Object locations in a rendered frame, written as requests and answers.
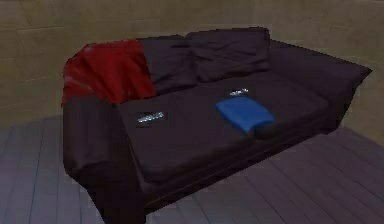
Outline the dark purple back pillow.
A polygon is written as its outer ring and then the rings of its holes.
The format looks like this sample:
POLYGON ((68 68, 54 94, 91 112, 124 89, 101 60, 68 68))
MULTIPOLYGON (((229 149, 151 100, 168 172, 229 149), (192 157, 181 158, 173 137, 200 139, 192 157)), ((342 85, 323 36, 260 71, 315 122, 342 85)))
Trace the dark purple back pillow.
POLYGON ((152 83, 158 95, 197 85, 189 42, 180 35, 140 38, 152 83))
POLYGON ((270 69, 270 34, 264 27, 215 29, 186 35, 201 82, 244 77, 270 69))

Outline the dark purple sofa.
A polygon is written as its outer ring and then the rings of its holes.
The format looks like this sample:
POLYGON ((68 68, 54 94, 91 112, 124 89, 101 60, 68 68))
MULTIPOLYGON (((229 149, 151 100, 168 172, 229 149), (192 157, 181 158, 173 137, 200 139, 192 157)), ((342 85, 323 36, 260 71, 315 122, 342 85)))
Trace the dark purple sofa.
POLYGON ((150 212, 318 134, 337 129, 369 68, 270 36, 270 69, 163 95, 109 103, 95 96, 63 108, 63 164, 104 224, 145 224, 150 212), (245 96, 230 96, 235 89, 245 96), (245 133, 218 102, 247 97, 273 123, 245 133), (165 112, 151 127, 144 113, 165 112))

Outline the black remote control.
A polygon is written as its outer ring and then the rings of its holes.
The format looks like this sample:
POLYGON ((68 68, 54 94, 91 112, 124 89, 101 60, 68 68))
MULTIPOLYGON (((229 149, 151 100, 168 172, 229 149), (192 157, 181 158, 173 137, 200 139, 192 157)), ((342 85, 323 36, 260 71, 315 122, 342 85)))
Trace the black remote control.
POLYGON ((160 120, 164 120, 166 117, 167 114, 165 112, 144 113, 137 118, 136 124, 138 127, 147 128, 153 126, 160 120))

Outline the red blanket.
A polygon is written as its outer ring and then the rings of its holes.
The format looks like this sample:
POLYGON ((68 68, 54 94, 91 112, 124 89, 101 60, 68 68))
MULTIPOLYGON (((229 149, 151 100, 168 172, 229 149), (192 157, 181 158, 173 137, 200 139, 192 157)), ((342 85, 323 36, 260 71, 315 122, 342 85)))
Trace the red blanket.
POLYGON ((136 39, 85 45, 65 63, 63 81, 63 104, 79 96, 123 103, 156 95, 143 46, 136 39))

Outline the blue cushion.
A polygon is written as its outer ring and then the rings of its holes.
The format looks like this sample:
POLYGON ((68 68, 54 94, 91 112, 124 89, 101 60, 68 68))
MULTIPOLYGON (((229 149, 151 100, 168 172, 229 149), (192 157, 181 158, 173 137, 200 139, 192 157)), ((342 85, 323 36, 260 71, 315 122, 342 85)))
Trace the blue cushion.
POLYGON ((215 107, 225 120, 245 133, 275 121, 265 107, 247 97, 224 100, 215 107))

